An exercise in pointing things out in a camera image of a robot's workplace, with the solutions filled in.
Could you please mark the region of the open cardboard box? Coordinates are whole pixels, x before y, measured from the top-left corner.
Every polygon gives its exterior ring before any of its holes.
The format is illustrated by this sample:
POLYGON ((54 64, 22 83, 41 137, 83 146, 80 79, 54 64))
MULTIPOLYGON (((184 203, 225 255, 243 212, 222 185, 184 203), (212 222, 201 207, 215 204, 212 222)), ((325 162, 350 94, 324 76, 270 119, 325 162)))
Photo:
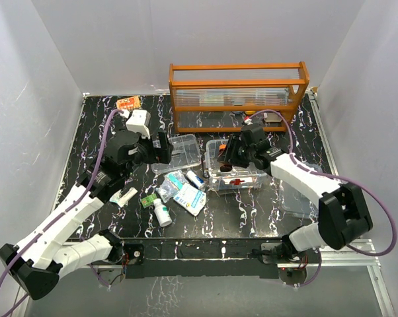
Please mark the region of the open cardboard box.
POLYGON ((282 118, 274 112, 266 112, 263 114, 263 121, 266 123, 281 123, 282 118))

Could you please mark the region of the teal header plastic packet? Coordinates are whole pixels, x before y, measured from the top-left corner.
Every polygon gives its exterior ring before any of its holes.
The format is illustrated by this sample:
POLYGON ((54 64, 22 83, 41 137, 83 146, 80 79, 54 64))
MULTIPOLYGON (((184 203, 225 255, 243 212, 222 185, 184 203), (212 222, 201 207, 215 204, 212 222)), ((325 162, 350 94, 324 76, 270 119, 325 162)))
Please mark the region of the teal header plastic packet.
POLYGON ((168 179, 177 189, 181 190, 182 187, 187 183, 186 178, 181 170, 175 170, 165 175, 166 179, 168 179))

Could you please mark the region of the white medicine bottle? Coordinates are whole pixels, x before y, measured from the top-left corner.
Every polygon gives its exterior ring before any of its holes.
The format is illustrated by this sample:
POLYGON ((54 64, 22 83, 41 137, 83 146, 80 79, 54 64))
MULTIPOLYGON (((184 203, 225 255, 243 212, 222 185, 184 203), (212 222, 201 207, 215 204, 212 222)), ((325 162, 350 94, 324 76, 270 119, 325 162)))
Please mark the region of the white medicine bottle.
POLYGON ((163 204, 161 199, 157 198, 153 201, 154 213, 157 217, 161 227, 167 227, 172 223, 171 216, 169 215, 167 207, 163 204))

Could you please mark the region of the orange wooden shelf rack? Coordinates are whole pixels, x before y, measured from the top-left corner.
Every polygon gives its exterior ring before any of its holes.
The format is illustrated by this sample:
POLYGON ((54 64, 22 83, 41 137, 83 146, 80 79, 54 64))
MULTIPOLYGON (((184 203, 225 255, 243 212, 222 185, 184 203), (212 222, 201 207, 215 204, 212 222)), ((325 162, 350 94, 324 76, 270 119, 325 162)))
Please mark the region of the orange wooden shelf rack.
MULTIPOLYGON (((274 110, 291 122, 310 82, 305 62, 169 67, 169 92, 178 133, 234 132, 247 110, 274 110)), ((265 131, 285 131, 264 122, 265 131)))

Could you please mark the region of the white blue gauze packet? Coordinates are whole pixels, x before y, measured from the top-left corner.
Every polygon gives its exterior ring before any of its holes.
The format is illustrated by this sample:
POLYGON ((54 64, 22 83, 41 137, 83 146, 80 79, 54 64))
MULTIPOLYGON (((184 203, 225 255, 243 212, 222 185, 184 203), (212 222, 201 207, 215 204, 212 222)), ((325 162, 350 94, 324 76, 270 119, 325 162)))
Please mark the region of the white blue gauze packet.
POLYGON ((173 200, 196 217, 206 204, 206 193, 190 184, 184 184, 173 200))

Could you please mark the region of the green wind oil box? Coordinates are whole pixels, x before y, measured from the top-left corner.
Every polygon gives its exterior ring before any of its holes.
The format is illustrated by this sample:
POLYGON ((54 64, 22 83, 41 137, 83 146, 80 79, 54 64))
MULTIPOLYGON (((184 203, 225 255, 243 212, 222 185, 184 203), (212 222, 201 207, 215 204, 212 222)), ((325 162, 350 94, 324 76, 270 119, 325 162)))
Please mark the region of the green wind oil box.
POLYGON ((143 208, 148 208, 153 205, 153 202, 157 199, 156 194, 151 194, 141 198, 140 202, 143 208))

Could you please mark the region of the white paper sachet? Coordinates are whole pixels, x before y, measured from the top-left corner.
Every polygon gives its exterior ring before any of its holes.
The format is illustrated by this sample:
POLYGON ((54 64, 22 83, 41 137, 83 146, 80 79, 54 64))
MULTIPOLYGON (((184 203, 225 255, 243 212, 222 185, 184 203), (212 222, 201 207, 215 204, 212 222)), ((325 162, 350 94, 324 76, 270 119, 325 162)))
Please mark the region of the white paper sachet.
POLYGON ((110 202, 116 204, 119 207, 123 207, 137 194, 135 188, 130 188, 125 194, 121 194, 122 190, 117 191, 111 198, 110 202))

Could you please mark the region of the orange snack packet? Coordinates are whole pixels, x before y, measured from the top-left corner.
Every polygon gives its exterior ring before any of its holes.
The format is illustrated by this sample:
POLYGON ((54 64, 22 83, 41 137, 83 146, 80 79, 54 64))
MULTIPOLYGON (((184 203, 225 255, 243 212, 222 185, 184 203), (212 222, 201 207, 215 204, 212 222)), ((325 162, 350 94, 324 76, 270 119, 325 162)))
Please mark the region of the orange snack packet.
POLYGON ((116 107, 119 110, 127 110, 127 111, 140 109, 141 108, 140 97, 131 96, 131 97, 118 99, 116 101, 116 107))

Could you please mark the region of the clear medicine kit box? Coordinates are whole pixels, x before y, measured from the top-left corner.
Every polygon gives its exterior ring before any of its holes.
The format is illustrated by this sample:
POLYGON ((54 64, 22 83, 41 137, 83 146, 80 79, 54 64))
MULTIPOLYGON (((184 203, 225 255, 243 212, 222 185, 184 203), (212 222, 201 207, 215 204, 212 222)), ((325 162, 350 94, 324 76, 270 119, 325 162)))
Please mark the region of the clear medicine kit box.
POLYGON ((221 171, 221 164, 218 162, 219 148, 227 142, 228 139, 214 139, 206 143, 205 167, 209 174, 209 189, 218 192, 260 188, 267 174, 256 169, 253 163, 250 163, 248 168, 234 166, 229 172, 221 171))

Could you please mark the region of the clear kit box lid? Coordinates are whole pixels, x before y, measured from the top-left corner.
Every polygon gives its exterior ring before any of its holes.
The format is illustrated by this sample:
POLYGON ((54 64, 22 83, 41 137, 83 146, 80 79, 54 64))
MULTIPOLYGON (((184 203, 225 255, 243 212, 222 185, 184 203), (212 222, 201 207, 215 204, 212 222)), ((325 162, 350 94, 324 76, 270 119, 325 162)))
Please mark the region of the clear kit box lid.
POLYGON ((317 207, 301 192, 282 180, 279 185, 279 202, 281 209, 292 217, 317 220, 317 207))

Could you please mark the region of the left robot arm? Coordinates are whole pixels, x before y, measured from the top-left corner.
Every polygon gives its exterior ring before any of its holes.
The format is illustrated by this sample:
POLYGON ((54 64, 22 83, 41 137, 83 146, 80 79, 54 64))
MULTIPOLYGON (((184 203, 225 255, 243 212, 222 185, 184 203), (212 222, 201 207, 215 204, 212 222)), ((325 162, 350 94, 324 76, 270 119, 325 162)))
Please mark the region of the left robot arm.
POLYGON ((65 246, 76 229, 125 186, 141 164, 171 161, 173 145, 160 130, 158 140, 118 131, 77 179, 67 197, 26 238, 0 248, 11 277, 33 300, 49 294, 61 278, 93 262, 118 263, 124 256, 120 237, 104 229, 82 242, 65 246))

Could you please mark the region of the clear compartment organizer tray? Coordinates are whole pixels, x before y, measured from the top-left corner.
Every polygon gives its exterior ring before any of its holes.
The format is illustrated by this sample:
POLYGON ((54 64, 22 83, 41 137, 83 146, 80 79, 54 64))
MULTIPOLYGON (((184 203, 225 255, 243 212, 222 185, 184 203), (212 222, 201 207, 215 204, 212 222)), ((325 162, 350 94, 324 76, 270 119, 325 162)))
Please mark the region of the clear compartment organizer tray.
POLYGON ((167 174, 176 170, 184 170, 200 165, 201 154, 195 135, 179 135, 171 137, 169 141, 173 145, 171 161, 169 164, 152 164, 151 169, 156 175, 167 174))

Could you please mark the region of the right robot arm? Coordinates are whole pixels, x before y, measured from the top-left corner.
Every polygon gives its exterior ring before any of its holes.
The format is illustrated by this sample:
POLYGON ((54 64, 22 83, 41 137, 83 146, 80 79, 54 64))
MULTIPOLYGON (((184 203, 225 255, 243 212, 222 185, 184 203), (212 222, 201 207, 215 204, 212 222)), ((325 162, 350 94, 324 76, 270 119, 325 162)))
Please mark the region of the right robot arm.
POLYGON ((329 246, 340 250, 373 227, 364 194, 357 185, 321 176, 297 161, 293 154, 271 146, 258 124, 231 134, 218 161, 241 168, 253 164, 258 170, 289 184, 318 209, 316 222, 284 235, 281 244, 265 251, 265 256, 275 255, 297 262, 310 249, 329 246))

